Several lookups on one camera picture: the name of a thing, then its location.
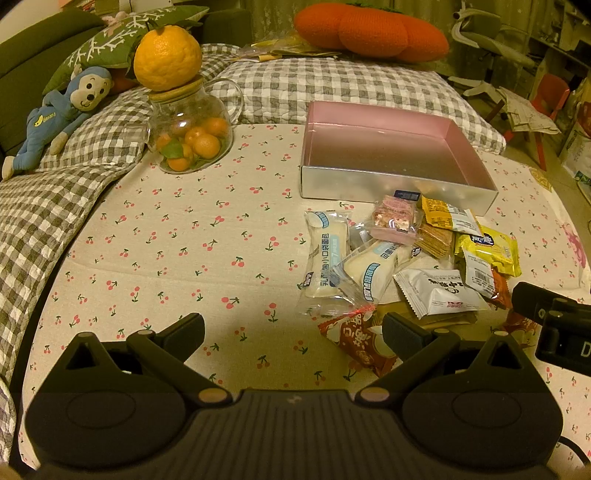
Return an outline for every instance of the yellow snack wrapper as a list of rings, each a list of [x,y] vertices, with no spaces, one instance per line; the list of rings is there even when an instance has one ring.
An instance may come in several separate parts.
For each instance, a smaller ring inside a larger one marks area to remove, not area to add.
[[[454,232],[482,235],[480,225],[470,210],[462,210],[441,200],[428,199],[423,195],[421,205],[426,222],[434,227]]]
[[[504,233],[497,232],[492,228],[481,226],[482,236],[460,235],[456,240],[455,253],[463,257],[462,248],[485,260],[488,264],[496,267],[497,272],[512,277],[521,275],[519,266],[519,250],[517,241]]]

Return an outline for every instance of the red chair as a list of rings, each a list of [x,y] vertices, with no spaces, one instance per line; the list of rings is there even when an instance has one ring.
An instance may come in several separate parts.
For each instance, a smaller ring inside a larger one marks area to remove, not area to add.
[[[531,101],[531,104],[537,111],[543,113],[545,116],[550,117],[552,121],[555,121],[558,111],[564,106],[569,94],[569,86],[562,78],[550,73],[546,73],[542,77],[542,81],[538,87],[538,92],[535,98]],[[510,129],[507,130],[503,135],[503,137],[505,137],[507,140],[507,143],[509,143],[514,136],[515,134]],[[540,132],[534,132],[534,136],[535,146],[538,150],[538,162],[540,164],[540,168],[545,171],[546,159],[544,157],[542,134]]]

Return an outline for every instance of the checkered blanket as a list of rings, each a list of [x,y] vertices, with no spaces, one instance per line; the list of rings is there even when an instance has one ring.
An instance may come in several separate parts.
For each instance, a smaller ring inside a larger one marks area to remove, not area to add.
[[[228,66],[236,50],[203,45],[205,79]],[[1,461],[8,461],[16,422],[7,385],[35,304],[101,192],[139,161],[144,146],[127,141],[125,125],[145,124],[150,114],[145,89],[129,90],[81,125],[63,153],[46,154],[33,174],[0,183]]]
[[[487,124],[437,73],[374,61],[293,58],[265,63],[236,62],[220,77],[243,90],[243,123],[305,124],[313,100],[368,103],[431,113],[451,120],[470,143],[501,153],[502,135]],[[212,93],[229,106],[237,93],[218,83]]]

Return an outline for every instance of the cherry print tablecloth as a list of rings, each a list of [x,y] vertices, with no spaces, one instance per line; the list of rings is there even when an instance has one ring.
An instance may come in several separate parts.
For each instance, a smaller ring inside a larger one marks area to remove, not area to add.
[[[356,391],[375,379],[323,338],[315,321],[294,315],[309,253],[303,212],[342,209],[358,222],[372,205],[300,197],[302,127],[240,125],[235,134],[222,161],[189,175],[165,174],[158,158],[146,154],[97,205],[45,305],[25,377],[25,409],[73,335],[89,330],[102,340],[123,340],[190,312],[206,319],[206,339],[187,364],[234,394],[246,387]],[[499,189],[482,222],[518,240],[520,280],[588,301],[589,268],[548,181],[506,158],[481,156]],[[485,338],[503,321],[502,312],[491,310],[459,331]],[[517,330],[533,344],[533,330]],[[565,408],[565,431],[591,449],[585,439],[591,381],[546,368],[540,365]],[[37,465],[22,425],[19,441],[23,459]],[[576,464],[566,447],[561,452],[561,468]]]

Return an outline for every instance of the teapot handle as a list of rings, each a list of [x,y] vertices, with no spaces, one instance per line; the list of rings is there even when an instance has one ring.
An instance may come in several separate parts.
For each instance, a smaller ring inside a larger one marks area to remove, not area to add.
[[[236,89],[236,91],[238,92],[238,95],[240,97],[240,104],[238,105],[238,107],[234,111],[234,114],[230,118],[230,123],[233,125],[238,120],[238,117],[240,117],[242,110],[244,109],[244,93],[242,93],[242,89],[240,88],[240,86],[236,82],[234,82],[234,80],[225,79],[225,78],[210,80],[203,87],[207,88],[207,87],[213,85],[214,83],[219,83],[219,82],[228,82],[228,83],[231,83],[232,85],[234,85],[234,88]]]

